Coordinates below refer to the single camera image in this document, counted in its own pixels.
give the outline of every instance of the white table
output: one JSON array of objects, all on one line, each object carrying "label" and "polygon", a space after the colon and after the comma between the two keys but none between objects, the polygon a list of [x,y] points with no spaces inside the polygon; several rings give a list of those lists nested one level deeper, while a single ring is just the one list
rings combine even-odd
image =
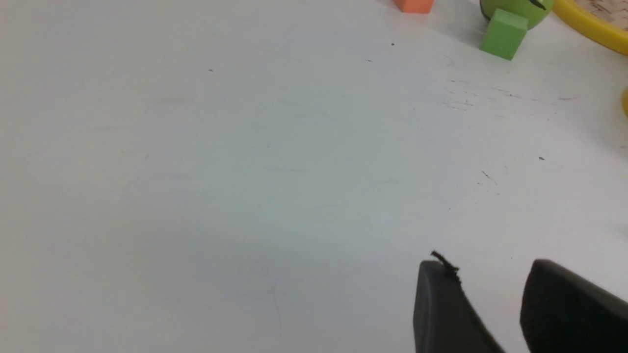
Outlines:
[{"label": "white table", "polygon": [[484,26],[4,1],[0,350],[412,352],[432,249],[509,352],[535,258],[628,298],[625,57],[550,16],[508,62]]}]

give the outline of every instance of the green ball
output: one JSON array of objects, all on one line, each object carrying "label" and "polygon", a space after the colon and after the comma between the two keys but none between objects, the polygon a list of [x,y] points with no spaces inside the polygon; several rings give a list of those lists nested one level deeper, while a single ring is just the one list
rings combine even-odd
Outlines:
[{"label": "green ball", "polygon": [[487,19],[493,17],[496,9],[518,14],[528,19],[528,29],[531,30],[551,12],[554,0],[538,0],[545,10],[535,6],[529,0],[480,0],[480,9]]}]

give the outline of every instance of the toy block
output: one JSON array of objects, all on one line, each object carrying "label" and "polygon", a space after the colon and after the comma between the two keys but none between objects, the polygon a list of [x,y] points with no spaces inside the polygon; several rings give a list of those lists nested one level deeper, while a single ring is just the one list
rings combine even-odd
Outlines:
[{"label": "toy block", "polygon": [[430,13],[434,0],[394,0],[403,13]]},{"label": "toy block", "polygon": [[480,50],[512,60],[527,32],[527,18],[496,9],[486,29]]}]

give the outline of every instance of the green foam cube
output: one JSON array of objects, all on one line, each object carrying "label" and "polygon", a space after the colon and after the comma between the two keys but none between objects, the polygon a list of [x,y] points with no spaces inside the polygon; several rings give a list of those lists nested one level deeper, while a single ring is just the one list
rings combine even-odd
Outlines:
[{"label": "green foam cube", "polygon": [[490,19],[480,50],[512,60],[527,32],[527,18],[497,9]]}]

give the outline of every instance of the yellow ring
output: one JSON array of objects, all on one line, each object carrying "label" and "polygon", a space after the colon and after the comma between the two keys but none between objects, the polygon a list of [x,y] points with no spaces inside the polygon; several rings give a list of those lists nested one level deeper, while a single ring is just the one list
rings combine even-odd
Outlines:
[{"label": "yellow ring", "polygon": [[628,116],[628,89],[625,89],[622,94],[622,108],[624,108],[624,114]]},{"label": "yellow ring", "polygon": [[582,35],[618,53],[628,55],[628,31],[595,17],[574,0],[556,0],[554,12]]}]

